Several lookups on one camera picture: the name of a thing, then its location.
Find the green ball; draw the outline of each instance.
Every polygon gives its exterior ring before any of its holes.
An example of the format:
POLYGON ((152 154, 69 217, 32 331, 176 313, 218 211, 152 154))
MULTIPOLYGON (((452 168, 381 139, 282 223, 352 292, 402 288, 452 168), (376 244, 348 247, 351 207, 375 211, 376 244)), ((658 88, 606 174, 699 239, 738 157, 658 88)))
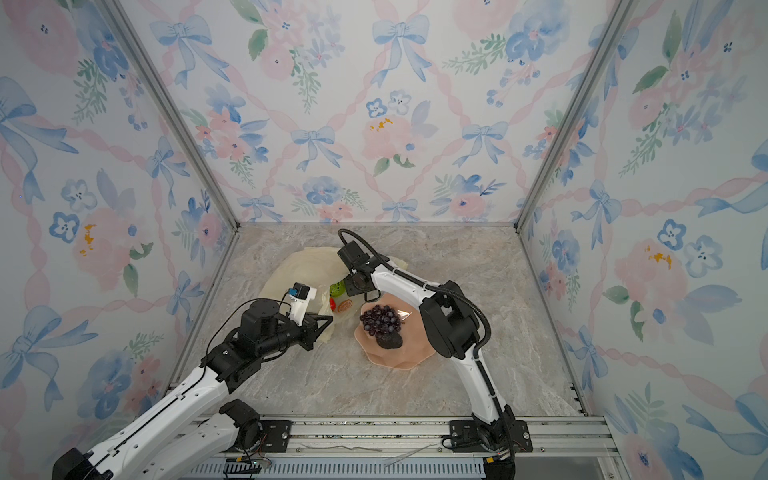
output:
POLYGON ((346 288, 344 287, 344 280, 331 285, 331 296, 342 296, 345 292, 346 288))

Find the enclosure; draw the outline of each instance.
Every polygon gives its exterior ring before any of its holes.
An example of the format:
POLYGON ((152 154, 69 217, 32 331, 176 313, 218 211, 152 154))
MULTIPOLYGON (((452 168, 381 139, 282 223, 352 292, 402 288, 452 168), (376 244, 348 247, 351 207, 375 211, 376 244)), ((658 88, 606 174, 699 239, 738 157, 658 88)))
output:
MULTIPOLYGON (((767 477, 766 22, 759 0, 2 0, 2 476, 119 432, 348 227, 482 308, 517 416, 607 425, 595 475, 767 477)), ((470 415, 448 360, 375 365, 353 320, 233 396, 470 415)), ((546 453, 518 477, 568 464, 546 453)))

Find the grapes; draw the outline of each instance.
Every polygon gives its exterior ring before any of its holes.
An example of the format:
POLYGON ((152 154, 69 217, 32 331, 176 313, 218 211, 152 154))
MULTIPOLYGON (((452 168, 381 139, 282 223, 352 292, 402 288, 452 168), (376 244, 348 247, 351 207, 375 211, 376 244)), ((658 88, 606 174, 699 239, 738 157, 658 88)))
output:
POLYGON ((399 348, 402 345, 398 333, 402 329, 400 316, 391 306, 374 305, 360 315, 360 321, 362 328, 374 336, 382 348, 399 348))

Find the orange label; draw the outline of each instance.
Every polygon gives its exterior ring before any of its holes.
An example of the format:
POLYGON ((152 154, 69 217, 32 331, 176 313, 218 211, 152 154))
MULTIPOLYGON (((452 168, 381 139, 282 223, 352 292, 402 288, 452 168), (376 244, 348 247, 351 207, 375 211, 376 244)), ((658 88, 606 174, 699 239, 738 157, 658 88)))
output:
POLYGON ((339 312, 339 313, 344 313, 347 310, 349 310, 350 308, 352 308, 352 300, 347 299, 347 300, 344 300, 343 302, 341 302, 337 306, 336 311, 339 312))

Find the pink flower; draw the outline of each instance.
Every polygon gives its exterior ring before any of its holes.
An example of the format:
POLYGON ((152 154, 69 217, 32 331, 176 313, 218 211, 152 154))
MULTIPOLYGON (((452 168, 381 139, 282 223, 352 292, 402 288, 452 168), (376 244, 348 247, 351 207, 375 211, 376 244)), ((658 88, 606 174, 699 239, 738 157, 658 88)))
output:
POLYGON ((212 130, 218 130, 225 135, 234 137, 240 129, 240 125, 237 122, 230 120, 230 113, 228 111, 222 111, 221 114, 218 114, 211 110, 208 112, 208 116, 210 117, 210 128, 212 130))
POLYGON ((547 275, 549 275, 549 286, 554 290, 554 295, 560 300, 565 295, 565 275, 558 270, 554 262, 547 265, 547 275))
POLYGON ((546 140, 547 142, 552 141, 557 132, 558 129, 555 127, 544 127, 544 133, 536 137, 536 140, 546 140))
POLYGON ((286 80, 293 70, 293 57, 288 48, 282 45, 271 45, 261 52, 261 68, 269 78, 286 80))
POLYGON ((160 368, 160 359, 148 355, 134 370, 132 385, 146 389, 152 383, 153 375, 160 368))
POLYGON ((3 0, 18 45, 42 70, 74 77, 78 39, 65 10, 49 0, 3 0))
POLYGON ((330 206, 330 210, 333 213, 332 218, 336 220, 352 218, 352 208, 347 204, 343 204, 342 202, 335 202, 330 206))
POLYGON ((261 16, 264 24, 270 29, 270 43, 285 43, 291 47, 302 45, 304 41, 301 31, 304 29, 304 21, 299 12, 294 10, 293 2, 283 0, 282 6, 272 2, 270 7, 272 11, 261 16))
POLYGON ((205 140, 206 138, 210 141, 212 141, 214 138, 210 136, 211 129, 210 127, 204 127, 203 125, 198 125, 195 127, 197 129, 197 133, 195 134, 195 138, 198 140, 205 140))
POLYGON ((219 158, 231 158, 237 162, 243 161, 247 144, 242 138, 234 135, 218 134, 216 140, 218 142, 216 155, 219 158))
POLYGON ((661 334, 672 343, 672 329, 685 326, 676 309, 688 291, 688 277, 680 261, 649 238, 636 243, 625 258, 617 259, 614 272, 627 287, 630 300, 643 306, 635 317, 636 322, 644 322, 643 333, 651 339, 661 334), (663 314, 661 322, 654 318, 656 310, 663 314))
POLYGON ((656 449, 636 433, 624 437, 622 458, 627 463, 632 480, 671 480, 669 470, 656 449))
POLYGON ((221 222, 216 214, 203 214, 197 224, 197 238, 203 247, 213 247, 221 235, 221 222))
POLYGON ((656 120, 664 105, 664 93, 659 88, 648 88, 629 107, 629 125, 640 130, 656 120))
POLYGON ((131 262, 131 249, 143 251, 146 243, 133 212, 124 216, 111 208, 97 208, 80 224, 72 254, 78 268, 98 280, 102 291, 113 290, 131 262))
POLYGON ((362 154, 370 160, 404 154, 406 145, 413 143, 411 123, 402 117, 371 120, 362 131, 362 138, 366 143, 362 154))
POLYGON ((485 212, 485 201, 477 194, 461 194, 451 201, 451 212, 457 217, 479 217, 485 212))
POLYGON ((485 38, 488 32, 497 31, 509 23, 509 19, 518 7, 516 0, 502 0, 501 2, 456 2, 453 10, 453 19, 456 27, 463 31, 472 40, 485 38))

